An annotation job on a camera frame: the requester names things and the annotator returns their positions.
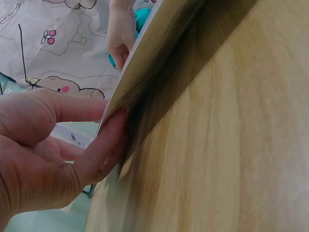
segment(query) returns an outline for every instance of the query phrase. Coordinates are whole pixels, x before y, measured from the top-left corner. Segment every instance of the wooden board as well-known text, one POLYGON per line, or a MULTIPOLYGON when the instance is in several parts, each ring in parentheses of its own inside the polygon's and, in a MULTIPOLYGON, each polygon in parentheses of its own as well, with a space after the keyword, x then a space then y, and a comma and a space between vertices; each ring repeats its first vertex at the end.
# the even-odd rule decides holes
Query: wooden board
POLYGON ((309 231, 308 28, 307 0, 209 0, 86 231, 309 231))

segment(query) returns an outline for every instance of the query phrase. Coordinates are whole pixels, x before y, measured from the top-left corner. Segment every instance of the teal object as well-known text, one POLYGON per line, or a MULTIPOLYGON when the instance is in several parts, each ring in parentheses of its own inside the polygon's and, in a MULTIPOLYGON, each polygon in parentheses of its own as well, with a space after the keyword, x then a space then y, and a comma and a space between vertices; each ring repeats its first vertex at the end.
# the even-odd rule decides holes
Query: teal object
MULTIPOLYGON (((144 26, 149 14, 150 14, 150 9, 148 8, 143 8, 139 9, 135 12, 135 20, 136 20, 136 38, 139 36, 140 31, 142 27, 144 26)), ((112 56, 109 54, 108 59, 110 60, 110 63, 112 64, 113 67, 116 67, 116 63, 113 60, 112 56)))

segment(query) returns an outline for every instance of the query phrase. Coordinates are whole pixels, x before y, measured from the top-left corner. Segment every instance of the floor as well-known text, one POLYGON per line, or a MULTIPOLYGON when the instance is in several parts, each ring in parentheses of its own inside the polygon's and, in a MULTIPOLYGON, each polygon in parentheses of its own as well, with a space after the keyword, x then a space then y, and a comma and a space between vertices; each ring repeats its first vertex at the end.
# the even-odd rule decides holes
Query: floor
MULTIPOLYGON (((25 91, 16 83, 0 74, 0 84, 4 94, 25 91)), ((59 123, 52 135, 77 146, 87 147, 94 138, 96 123, 59 123)), ((29 212, 16 215, 8 224, 5 232, 83 232, 86 226, 90 199, 80 194, 71 205, 64 209, 29 212)))

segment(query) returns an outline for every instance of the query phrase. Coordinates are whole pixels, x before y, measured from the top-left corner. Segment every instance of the skin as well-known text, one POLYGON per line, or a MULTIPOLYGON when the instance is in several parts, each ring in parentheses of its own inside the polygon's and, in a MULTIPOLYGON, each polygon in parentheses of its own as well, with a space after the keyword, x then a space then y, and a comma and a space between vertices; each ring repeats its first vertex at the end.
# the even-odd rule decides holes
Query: skin
POLYGON ((135 0, 111 0, 107 30, 107 49, 122 70, 136 39, 135 0))
POLYGON ((16 214, 69 205, 112 170, 126 145, 125 110, 86 150, 50 136, 57 122, 100 120, 105 106, 47 89, 0 97, 0 231, 16 214))

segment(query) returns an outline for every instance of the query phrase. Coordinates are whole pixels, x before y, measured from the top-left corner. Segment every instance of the cartoon bear print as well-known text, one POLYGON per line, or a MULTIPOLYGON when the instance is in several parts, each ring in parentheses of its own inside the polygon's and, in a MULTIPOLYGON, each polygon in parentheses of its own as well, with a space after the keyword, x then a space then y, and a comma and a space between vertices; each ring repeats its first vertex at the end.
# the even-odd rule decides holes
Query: cartoon bear print
POLYGON ((49 76, 44 79, 27 78, 26 82, 33 87, 43 87, 55 92, 68 94, 70 96, 87 99, 104 99, 104 93, 96 88, 80 88, 71 80, 62 79, 58 76, 49 76))
POLYGON ((60 4, 64 2, 67 7, 75 10, 81 7, 86 9, 92 9, 97 3, 97 0, 42 0, 42 1, 47 1, 54 4, 60 4))

